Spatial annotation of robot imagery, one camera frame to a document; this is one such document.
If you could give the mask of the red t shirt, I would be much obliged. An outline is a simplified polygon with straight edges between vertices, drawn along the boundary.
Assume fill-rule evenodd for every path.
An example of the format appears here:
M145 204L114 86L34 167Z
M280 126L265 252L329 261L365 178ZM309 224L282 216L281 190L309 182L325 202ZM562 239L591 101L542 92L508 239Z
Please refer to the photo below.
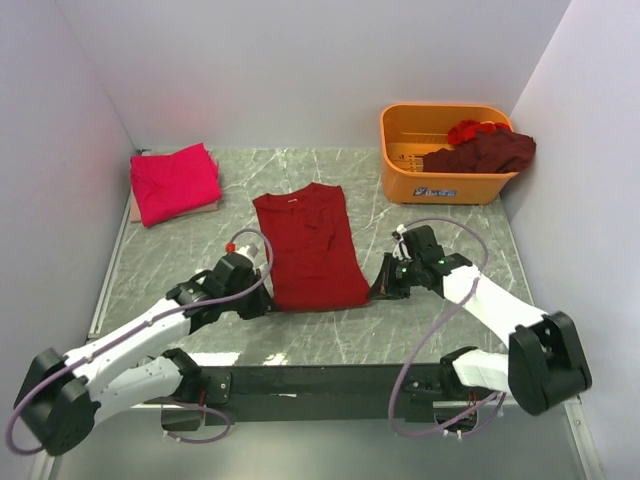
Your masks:
M275 255L274 301L283 312L358 308L368 303L341 187L310 183L253 200Z

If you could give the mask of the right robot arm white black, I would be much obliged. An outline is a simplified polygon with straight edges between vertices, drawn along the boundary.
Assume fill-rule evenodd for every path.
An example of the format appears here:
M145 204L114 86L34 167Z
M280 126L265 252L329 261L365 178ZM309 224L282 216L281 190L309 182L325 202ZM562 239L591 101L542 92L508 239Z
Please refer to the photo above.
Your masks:
M430 389L452 399L473 388L496 391L539 415L592 387L577 328L567 314L534 307L463 255L445 254L428 225L399 225L392 235L396 245L383 257L370 299L401 300L413 288L424 288L470 313L507 348L497 354L464 347L445 355Z

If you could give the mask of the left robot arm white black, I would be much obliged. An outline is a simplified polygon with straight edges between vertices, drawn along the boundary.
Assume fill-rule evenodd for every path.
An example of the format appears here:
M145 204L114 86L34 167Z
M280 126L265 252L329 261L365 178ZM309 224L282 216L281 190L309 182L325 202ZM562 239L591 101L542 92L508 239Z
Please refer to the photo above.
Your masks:
M187 337L226 312L242 319L266 314L272 302L256 266L257 248L231 248L211 270L175 285L149 310L110 334L59 354L33 358L14 404L39 449L60 456L107 418L141 402L173 397L186 402L200 388L200 368L184 353L138 361Z

